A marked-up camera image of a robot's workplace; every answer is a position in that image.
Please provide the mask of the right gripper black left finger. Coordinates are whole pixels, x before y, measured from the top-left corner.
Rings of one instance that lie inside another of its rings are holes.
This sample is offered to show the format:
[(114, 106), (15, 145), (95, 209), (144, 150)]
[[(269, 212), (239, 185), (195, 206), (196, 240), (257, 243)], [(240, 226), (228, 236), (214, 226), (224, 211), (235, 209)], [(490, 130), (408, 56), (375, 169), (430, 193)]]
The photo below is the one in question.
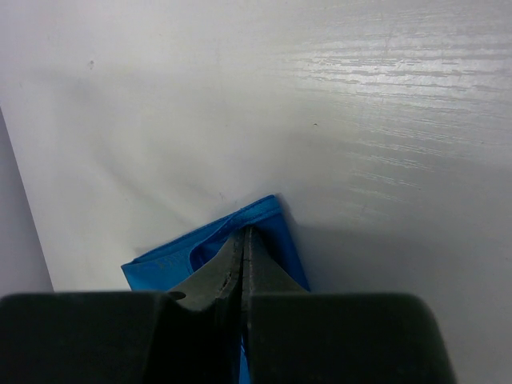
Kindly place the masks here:
[(236, 383), (244, 235), (169, 291), (1, 300), (4, 383)]

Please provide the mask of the blue cloth napkin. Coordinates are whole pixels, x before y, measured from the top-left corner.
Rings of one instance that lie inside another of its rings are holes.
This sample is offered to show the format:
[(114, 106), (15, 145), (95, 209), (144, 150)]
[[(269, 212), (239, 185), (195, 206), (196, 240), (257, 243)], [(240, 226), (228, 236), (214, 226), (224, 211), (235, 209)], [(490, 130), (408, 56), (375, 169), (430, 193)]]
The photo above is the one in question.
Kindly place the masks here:
[(262, 198), (125, 264), (142, 314), (144, 383), (310, 383), (325, 300), (312, 295), (280, 201)]

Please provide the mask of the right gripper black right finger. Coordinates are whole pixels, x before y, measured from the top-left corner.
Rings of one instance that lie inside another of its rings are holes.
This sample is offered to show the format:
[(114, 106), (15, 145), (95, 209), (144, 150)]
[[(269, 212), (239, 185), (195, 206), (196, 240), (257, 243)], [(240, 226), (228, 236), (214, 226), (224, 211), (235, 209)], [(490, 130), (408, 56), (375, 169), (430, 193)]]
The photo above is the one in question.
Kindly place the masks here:
[(453, 383), (438, 324), (408, 294), (312, 294), (244, 238), (244, 344), (253, 383)]

